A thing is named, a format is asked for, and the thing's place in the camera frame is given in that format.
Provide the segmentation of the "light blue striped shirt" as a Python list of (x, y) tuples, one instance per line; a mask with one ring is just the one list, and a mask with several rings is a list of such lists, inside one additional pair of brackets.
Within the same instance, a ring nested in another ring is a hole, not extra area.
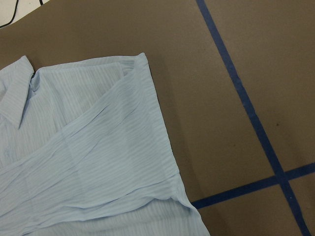
[(3, 236), (207, 236), (144, 53), (0, 71)]

